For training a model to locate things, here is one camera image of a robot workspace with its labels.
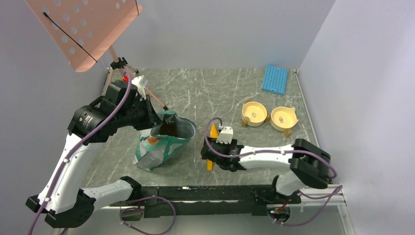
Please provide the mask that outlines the orange plastic scoop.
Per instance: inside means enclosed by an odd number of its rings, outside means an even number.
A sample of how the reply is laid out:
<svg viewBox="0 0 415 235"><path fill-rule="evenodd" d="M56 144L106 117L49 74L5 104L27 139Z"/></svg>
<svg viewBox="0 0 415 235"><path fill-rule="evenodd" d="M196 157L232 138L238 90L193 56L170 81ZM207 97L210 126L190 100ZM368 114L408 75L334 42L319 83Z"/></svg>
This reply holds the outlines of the orange plastic scoop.
<svg viewBox="0 0 415 235"><path fill-rule="evenodd" d="M211 138L217 138L219 136L219 133L218 133L218 130L217 130L215 124L212 124L212 126L210 128L210 135L209 136ZM209 159L206 159L206 163L207 163L207 170L208 171L213 171L214 163Z"/></svg>

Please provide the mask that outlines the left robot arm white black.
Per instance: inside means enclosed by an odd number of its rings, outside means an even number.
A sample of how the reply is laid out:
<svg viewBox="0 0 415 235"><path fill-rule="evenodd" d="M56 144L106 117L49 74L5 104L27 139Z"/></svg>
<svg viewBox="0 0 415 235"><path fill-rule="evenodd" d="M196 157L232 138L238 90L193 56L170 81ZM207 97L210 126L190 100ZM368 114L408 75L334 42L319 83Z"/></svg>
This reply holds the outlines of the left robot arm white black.
<svg viewBox="0 0 415 235"><path fill-rule="evenodd" d="M111 82L105 95L74 112L66 144L49 182L26 206L45 214L56 229L77 228L97 210L117 202L140 201L141 184L129 176L97 188L81 186L93 159L119 128L147 130L161 125L150 97L138 82Z"/></svg>

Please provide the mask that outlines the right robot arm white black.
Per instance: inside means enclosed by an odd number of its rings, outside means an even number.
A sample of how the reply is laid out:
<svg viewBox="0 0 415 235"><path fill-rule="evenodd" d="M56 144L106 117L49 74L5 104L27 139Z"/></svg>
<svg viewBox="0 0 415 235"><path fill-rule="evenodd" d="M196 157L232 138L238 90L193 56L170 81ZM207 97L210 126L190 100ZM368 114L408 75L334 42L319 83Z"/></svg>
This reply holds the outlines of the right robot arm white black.
<svg viewBox="0 0 415 235"><path fill-rule="evenodd" d="M305 139L279 147L251 147L237 143L219 143L215 138L205 138L201 157L216 163L222 170L236 172L254 168L285 169L273 182L270 197L283 203L294 192L310 187L326 189L334 169L331 156Z"/></svg>

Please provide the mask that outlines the green dog food bag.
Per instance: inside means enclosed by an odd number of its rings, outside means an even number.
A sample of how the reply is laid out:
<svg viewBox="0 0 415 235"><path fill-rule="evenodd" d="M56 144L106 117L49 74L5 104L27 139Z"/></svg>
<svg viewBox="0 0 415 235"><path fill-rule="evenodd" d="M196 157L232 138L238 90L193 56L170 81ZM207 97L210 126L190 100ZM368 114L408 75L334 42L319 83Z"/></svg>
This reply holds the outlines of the green dog food bag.
<svg viewBox="0 0 415 235"><path fill-rule="evenodd" d="M160 126L142 130L133 158L140 169L152 171L175 156L197 134L197 124L174 111L158 113Z"/></svg>

